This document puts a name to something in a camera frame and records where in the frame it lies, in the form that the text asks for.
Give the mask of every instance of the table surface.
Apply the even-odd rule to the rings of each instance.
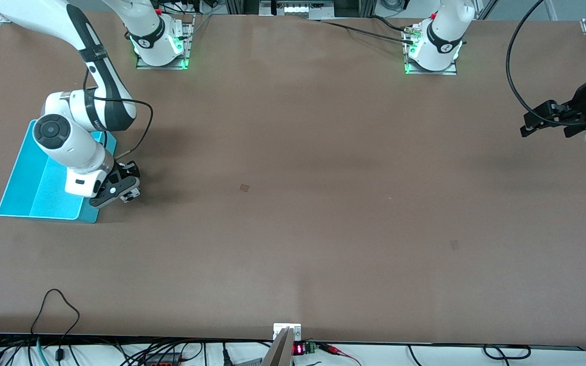
[[[95,225],[0,218],[0,331],[28,331],[58,287],[77,333],[269,338],[289,321],[317,339],[586,345],[586,145],[519,135],[515,23],[472,23],[453,77],[405,75],[394,42],[258,16],[210,19],[189,70],[135,70],[120,21],[90,18],[156,109],[132,155],[142,196]],[[564,102],[586,36],[529,22],[512,62],[530,104]],[[28,121],[83,72],[63,41],[2,25],[0,198]],[[46,311],[37,331],[74,320],[57,296]]]

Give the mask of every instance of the brown table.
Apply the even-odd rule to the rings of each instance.
[[[79,333],[268,338],[291,321],[333,340],[586,345],[586,145],[519,136],[515,23],[475,21],[441,77],[405,75],[393,42],[258,16],[212,18],[187,71],[135,70],[120,21],[91,21],[156,107],[132,156],[142,196],[95,225],[0,218],[0,331],[27,331],[58,287]],[[530,104],[564,102],[586,36],[530,22],[513,65]],[[63,41],[2,26],[0,197],[28,121],[83,69]],[[73,321],[58,297],[46,316],[38,331]]]

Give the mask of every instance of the teal cable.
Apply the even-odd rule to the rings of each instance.
[[[49,366],[47,359],[44,357],[44,353],[42,353],[42,347],[40,346],[40,338],[39,337],[38,337],[38,340],[35,341],[35,347],[38,348],[38,354],[40,355],[40,359],[42,360],[42,363],[44,364],[44,366]]]

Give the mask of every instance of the blue plastic bin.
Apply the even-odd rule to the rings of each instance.
[[[65,192],[67,169],[49,158],[33,140],[32,120],[0,202],[0,216],[54,222],[95,223],[98,209],[89,198]],[[102,132],[92,132],[102,142]],[[107,134],[107,150],[114,153],[116,139]]]

